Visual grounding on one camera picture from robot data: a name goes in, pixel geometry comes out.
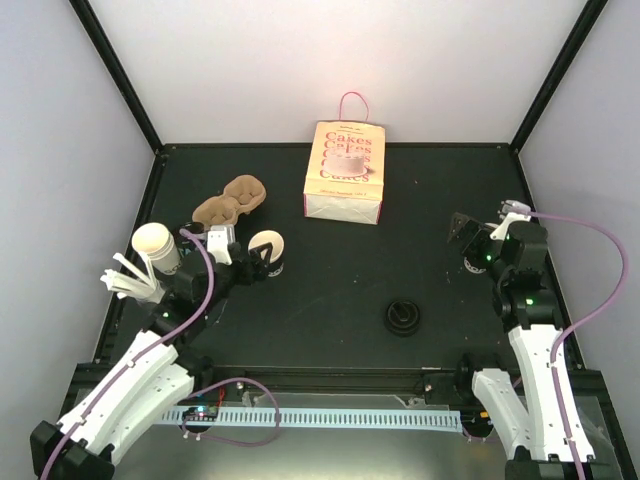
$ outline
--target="cardboard drink carrier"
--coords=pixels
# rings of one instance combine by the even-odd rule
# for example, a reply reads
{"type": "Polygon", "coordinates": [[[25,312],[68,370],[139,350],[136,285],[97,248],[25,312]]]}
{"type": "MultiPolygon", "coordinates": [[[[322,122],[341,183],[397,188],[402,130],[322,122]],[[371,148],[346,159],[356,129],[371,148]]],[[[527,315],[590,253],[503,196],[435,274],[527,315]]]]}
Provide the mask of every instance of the cardboard drink carrier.
{"type": "Polygon", "coordinates": [[[305,216],[376,225],[384,190],[384,149],[382,127],[319,122],[304,184],[305,216]]]}

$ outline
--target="black metal frame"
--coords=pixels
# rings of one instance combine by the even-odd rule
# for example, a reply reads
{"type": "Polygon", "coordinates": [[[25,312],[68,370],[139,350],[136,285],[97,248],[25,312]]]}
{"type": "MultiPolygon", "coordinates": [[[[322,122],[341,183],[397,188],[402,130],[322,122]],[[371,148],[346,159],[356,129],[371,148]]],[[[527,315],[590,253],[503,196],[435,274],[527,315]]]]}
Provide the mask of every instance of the black metal frame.
{"type": "MultiPolygon", "coordinates": [[[[98,54],[107,67],[113,81],[125,99],[131,113],[142,130],[149,146],[156,154],[153,167],[144,192],[140,209],[136,216],[134,231],[140,225],[147,222],[155,196],[162,179],[168,155],[166,151],[176,148],[175,145],[164,145],[158,136],[153,124],[147,115],[133,85],[131,84],[124,67],[120,63],[99,19],[93,11],[89,0],[69,0],[78,18],[82,22],[87,34],[93,42],[98,54]]],[[[587,38],[591,28],[598,19],[600,13],[607,4],[607,0],[588,0],[582,13],[577,19],[571,33],[565,41],[551,70],[543,82],[531,107],[529,108],[522,124],[510,144],[504,144],[509,148],[513,161],[522,177],[522,184],[526,187],[527,200],[533,205],[531,192],[524,178],[522,164],[518,153],[531,135],[538,120],[542,116],[551,97],[558,88],[564,75],[575,59],[580,47],[587,38]]],[[[133,250],[129,246],[125,256],[132,260],[133,250]]],[[[549,260],[549,270],[552,272],[552,281],[556,289],[559,288],[555,270],[549,260]]],[[[560,297],[560,308],[563,318],[569,319],[568,310],[564,299],[560,297]]],[[[118,319],[121,315],[121,302],[111,301],[105,323],[98,341],[93,364],[80,364],[76,368],[73,380],[69,387],[63,412],[69,411],[78,396],[83,391],[90,391],[103,378],[110,369],[111,352],[117,335],[118,319]]],[[[584,370],[584,362],[576,339],[571,336],[568,348],[574,359],[572,365],[577,370],[570,370],[571,383],[574,391],[580,396],[595,396],[598,398],[609,434],[615,447],[616,456],[620,463],[625,479],[636,479],[631,456],[626,447],[620,424],[611,404],[606,385],[599,372],[584,370]]],[[[251,368],[238,371],[236,368],[218,367],[218,374],[223,377],[250,376],[266,384],[274,391],[303,391],[303,392],[345,392],[345,393],[388,393],[396,395],[425,395],[425,400],[430,404],[447,404],[451,408],[474,408],[461,405],[460,398],[453,392],[453,371],[451,370],[366,370],[339,372],[336,370],[323,371],[317,369],[277,369],[251,368]],[[430,391],[425,394],[425,386],[429,385],[430,391]]]]}

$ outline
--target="black knob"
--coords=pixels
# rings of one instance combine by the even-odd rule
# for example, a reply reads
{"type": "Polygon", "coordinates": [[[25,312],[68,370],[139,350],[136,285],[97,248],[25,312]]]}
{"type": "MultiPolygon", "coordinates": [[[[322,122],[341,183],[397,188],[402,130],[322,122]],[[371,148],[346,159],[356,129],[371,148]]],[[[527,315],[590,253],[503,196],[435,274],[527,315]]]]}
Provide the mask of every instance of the black knob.
{"type": "Polygon", "coordinates": [[[408,337],[420,327],[420,310],[410,300],[396,300],[387,307],[384,326],[394,335],[408,337]]]}

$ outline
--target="brown cup holder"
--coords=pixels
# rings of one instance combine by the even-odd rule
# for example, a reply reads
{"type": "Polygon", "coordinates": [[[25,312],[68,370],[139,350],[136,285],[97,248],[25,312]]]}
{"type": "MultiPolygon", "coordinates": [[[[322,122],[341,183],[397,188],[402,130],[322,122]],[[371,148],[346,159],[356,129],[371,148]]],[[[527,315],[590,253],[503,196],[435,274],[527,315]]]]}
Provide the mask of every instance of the brown cup holder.
{"type": "Polygon", "coordinates": [[[235,225],[238,215],[249,213],[267,197],[267,190],[256,177],[241,175],[224,187],[222,195],[205,200],[193,211],[192,220],[211,225],[235,225]]]}

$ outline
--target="black tabletop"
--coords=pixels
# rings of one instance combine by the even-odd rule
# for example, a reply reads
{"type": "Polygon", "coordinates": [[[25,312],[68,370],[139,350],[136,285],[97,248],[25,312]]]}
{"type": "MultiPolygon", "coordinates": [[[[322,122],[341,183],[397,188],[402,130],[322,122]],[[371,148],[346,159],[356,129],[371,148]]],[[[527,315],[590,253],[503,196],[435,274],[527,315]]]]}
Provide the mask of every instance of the black tabletop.
{"type": "MultiPolygon", "coordinates": [[[[502,146],[389,145],[379,225],[305,218],[310,146],[177,147],[157,191],[151,220],[170,228],[191,218],[238,175],[265,185],[265,202],[242,215],[243,245],[260,230],[285,240],[284,271],[236,287],[219,304],[195,347],[218,365],[322,368],[454,367],[470,349],[516,361],[491,308],[491,281],[469,273],[447,245],[451,215],[496,222],[500,201],[526,201],[516,161],[502,146]],[[395,299],[414,301],[418,332],[383,324],[395,299]],[[222,307],[224,312],[218,317],[222,307]]],[[[127,300],[116,356],[133,339],[142,310],[127,300]]]]}

